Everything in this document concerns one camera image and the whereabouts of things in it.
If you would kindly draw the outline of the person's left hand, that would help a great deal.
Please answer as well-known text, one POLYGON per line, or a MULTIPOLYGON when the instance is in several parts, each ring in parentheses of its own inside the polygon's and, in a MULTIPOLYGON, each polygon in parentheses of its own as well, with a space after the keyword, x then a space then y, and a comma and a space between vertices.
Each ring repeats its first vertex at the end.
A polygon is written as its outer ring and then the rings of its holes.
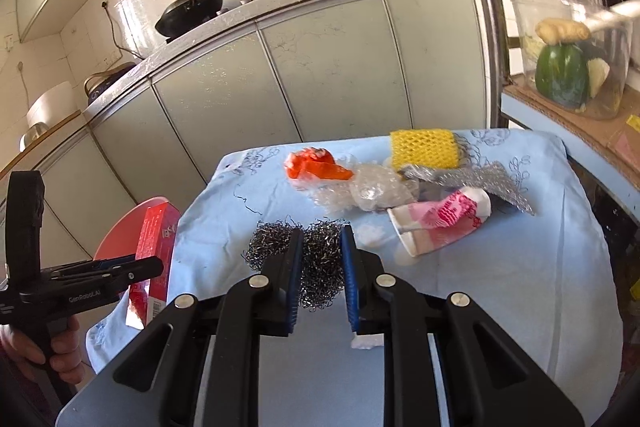
POLYGON ((35 364, 49 363, 66 384, 78 385, 85 377, 79 347, 80 324, 76 315, 67 319, 65 331, 51 339, 53 355, 43 351, 22 331, 11 325, 1 326, 1 351, 29 380, 35 381, 35 364))

